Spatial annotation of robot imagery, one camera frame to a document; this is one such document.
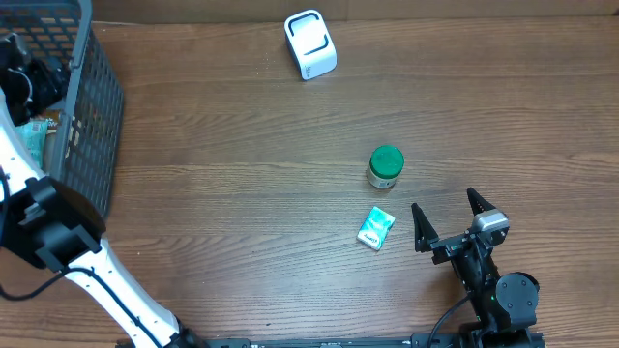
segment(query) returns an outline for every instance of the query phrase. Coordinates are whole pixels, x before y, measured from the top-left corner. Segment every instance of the teal package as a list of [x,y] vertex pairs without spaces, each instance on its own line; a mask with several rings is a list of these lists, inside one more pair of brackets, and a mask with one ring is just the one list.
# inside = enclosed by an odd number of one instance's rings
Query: teal package
[[389,234],[396,218],[383,212],[378,207],[369,211],[366,221],[361,226],[357,239],[374,250],[379,250]]
[[21,141],[26,146],[30,155],[35,160],[39,168],[43,168],[43,156],[45,137],[47,136],[47,120],[31,121],[23,126],[15,127]]

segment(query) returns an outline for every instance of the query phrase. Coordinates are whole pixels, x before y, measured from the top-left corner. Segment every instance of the green cap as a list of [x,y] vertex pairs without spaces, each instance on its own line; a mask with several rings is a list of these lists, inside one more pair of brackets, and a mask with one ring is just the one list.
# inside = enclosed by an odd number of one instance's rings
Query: green cap
[[369,168],[381,179],[393,179],[401,173],[404,167],[402,152],[393,145],[383,145],[371,154]]

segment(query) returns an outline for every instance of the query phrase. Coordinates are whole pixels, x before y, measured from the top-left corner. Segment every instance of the wood grain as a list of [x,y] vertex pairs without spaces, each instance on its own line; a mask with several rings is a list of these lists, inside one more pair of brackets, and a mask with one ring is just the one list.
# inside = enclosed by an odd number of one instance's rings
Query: wood grain
[[[619,345],[619,20],[330,29],[339,65],[303,83],[280,24],[96,27],[127,99],[107,237],[144,288],[205,337],[429,331],[462,290],[415,253],[410,204],[461,233],[472,186],[511,218],[495,262],[541,283],[548,346]],[[388,191],[364,177],[384,143]],[[379,252],[355,241],[373,205],[397,218]],[[0,264],[15,293],[50,276]],[[67,281],[0,304],[0,347],[124,337]]]
[[140,24],[284,22],[317,9],[328,20],[612,15],[618,0],[93,0],[94,19]]

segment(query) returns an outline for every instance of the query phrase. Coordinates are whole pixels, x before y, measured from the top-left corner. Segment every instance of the jar with green lid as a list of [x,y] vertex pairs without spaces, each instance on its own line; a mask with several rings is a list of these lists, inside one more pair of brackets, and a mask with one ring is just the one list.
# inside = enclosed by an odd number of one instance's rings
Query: jar with green lid
[[393,145],[383,145],[374,150],[369,159],[366,176],[374,187],[386,189],[396,183],[404,167],[404,155]]

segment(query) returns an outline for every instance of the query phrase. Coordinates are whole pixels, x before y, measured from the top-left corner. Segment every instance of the gray basket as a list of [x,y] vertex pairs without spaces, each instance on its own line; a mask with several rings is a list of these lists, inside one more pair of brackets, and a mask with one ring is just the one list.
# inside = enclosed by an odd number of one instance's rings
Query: gray basket
[[71,69],[53,151],[44,170],[86,196],[107,217],[123,90],[90,28],[89,0],[10,0],[0,3],[0,33],[17,32],[32,54],[57,57]]

